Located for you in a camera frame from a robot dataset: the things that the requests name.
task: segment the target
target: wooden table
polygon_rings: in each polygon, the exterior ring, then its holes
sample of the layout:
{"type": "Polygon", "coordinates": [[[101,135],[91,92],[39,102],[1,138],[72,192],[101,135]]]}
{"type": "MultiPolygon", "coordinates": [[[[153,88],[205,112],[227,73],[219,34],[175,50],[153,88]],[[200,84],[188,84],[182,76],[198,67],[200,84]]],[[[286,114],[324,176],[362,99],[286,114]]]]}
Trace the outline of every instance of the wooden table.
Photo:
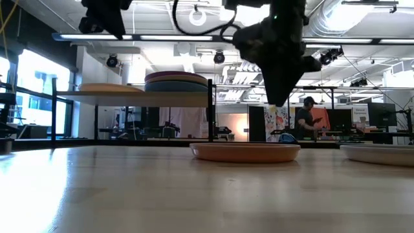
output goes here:
{"type": "Polygon", "coordinates": [[[411,232],[413,178],[339,150],[285,164],[198,161],[189,148],[26,151],[0,157],[0,232],[411,232]]]}

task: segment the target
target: ceiling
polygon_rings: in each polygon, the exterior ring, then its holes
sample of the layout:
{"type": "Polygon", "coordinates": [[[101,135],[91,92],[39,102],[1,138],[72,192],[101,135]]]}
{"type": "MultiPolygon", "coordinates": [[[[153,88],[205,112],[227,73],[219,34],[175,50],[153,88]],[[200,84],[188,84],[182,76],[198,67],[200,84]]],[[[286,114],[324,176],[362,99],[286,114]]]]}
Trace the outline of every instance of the ceiling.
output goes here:
{"type": "MultiPolygon", "coordinates": [[[[308,0],[306,14],[311,13],[320,2],[321,0],[308,0]]],[[[19,5],[61,33],[79,33],[77,26],[86,12],[86,8],[82,7],[81,3],[75,0],[20,0],[19,5]]],[[[221,0],[209,2],[181,1],[178,7],[178,21],[182,28],[191,32],[200,32],[215,27],[224,23],[219,17],[221,13],[220,5],[221,0]],[[192,2],[197,3],[199,9],[206,12],[206,22],[202,26],[195,26],[190,23],[189,14],[194,6],[192,2]]],[[[138,3],[133,3],[129,10],[122,12],[127,33],[179,34],[172,23],[171,8],[172,2],[170,1],[139,1],[138,3]]],[[[414,24],[411,22],[414,22],[414,1],[412,6],[410,4],[404,5],[394,14],[389,13],[389,8],[376,8],[368,13],[359,24],[346,31],[343,36],[354,38],[414,38],[414,24]]],[[[233,31],[229,29],[226,33],[231,36],[233,31]]],[[[97,47],[139,47],[142,51],[141,54],[150,63],[151,69],[148,69],[148,72],[183,71],[182,60],[173,57],[174,45],[176,44],[175,42],[146,41],[94,42],[93,47],[89,48],[88,52],[93,54],[93,49],[97,47]]],[[[193,70],[208,78],[212,78],[215,75],[223,75],[223,69],[228,65],[240,65],[242,63],[238,51],[230,44],[194,43],[194,45],[199,57],[191,61],[193,70]],[[222,65],[215,65],[213,62],[216,50],[224,51],[226,61],[222,65]]],[[[414,57],[414,47],[412,46],[346,45],[343,46],[343,50],[349,61],[342,57],[329,66],[324,67],[322,72],[307,73],[302,77],[300,84],[316,85],[322,83],[323,85],[340,85],[347,78],[349,78],[348,80],[353,80],[350,77],[358,77],[359,71],[362,71],[366,72],[368,78],[375,85],[380,85],[382,83],[382,73],[384,70],[389,69],[390,65],[398,63],[400,60],[414,57]]],[[[309,54],[317,54],[317,52],[317,49],[307,51],[309,54]]],[[[123,62],[131,62],[134,56],[136,55],[118,55],[123,62]]],[[[108,54],[96,53],[95,57],[101,58],[104,61],[108,54]]]]}

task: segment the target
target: person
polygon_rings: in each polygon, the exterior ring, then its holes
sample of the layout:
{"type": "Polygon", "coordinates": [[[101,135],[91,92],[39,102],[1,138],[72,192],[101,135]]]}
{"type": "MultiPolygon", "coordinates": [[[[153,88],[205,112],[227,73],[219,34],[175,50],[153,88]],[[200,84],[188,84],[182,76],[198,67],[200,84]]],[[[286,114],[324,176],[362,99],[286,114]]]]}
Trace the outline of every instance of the person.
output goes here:
{"type": "Polygon", "coordinates": [[[317,104],[315,100],[308,96],[303,101],[303,107],[296,113],[295,128],[296,140],[303,140],[305,137],[316,137],[318,128],[314,125],[322,120],[322,118],[313,119],[311,109],[317,104]]]}

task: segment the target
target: cap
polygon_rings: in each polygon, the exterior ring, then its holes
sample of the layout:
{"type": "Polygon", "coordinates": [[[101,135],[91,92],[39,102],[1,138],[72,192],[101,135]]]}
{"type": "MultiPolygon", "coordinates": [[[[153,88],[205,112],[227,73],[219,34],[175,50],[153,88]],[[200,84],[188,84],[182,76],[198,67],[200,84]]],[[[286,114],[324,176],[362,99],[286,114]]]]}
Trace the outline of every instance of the cap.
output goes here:
{"type": "Polygon", "coordinates": [[[314,100],[311,96],[306,97],[306,98],[303,100],[303,103],[318,104],[318,103],[316,103],[316,102],[315,102],[315,100],[314,100]]]}

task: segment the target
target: shelf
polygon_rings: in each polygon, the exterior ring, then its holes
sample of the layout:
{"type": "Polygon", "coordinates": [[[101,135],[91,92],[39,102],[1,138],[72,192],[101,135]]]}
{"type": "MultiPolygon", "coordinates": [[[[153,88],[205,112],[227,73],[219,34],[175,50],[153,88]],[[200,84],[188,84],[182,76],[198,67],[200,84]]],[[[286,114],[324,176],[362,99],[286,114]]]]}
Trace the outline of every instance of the shelf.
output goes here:
{"type": "Polygon", "coordinates": [[[98,106],[208,107],[207,93],[58,91],[58,96],[98,106]]]}

